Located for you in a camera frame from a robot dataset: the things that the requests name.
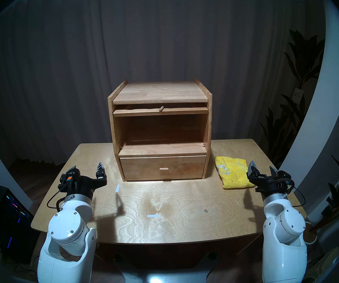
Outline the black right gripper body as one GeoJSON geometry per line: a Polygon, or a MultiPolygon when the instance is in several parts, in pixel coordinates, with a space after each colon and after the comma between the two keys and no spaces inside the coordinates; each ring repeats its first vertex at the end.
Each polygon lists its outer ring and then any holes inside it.
{"type": "Polygon", "coordinates": [[[263,194],[264,199],[273,194],[282,194],[286,197],[294,188],[294,181],[288,173],[277,173],[277,177],[260,173],[257,176],[247,176],[247,178],[257,187],[255,191],[263,194]]]}

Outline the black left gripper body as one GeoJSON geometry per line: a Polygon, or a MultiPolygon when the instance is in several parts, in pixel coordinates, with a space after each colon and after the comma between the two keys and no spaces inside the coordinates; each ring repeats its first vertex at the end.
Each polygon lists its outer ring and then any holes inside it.
{"type": "Polygon", "coordinates": [[[66,196],[73,196],[76,194],[84,195],[88,198],[93,197],[96,189],[103,187],[107,184],[107,179],[92,179],[86,176],[80,176],[77,180],[76,177],[60,178],[58,189],[60,192],[66,193],[66,196]]]}

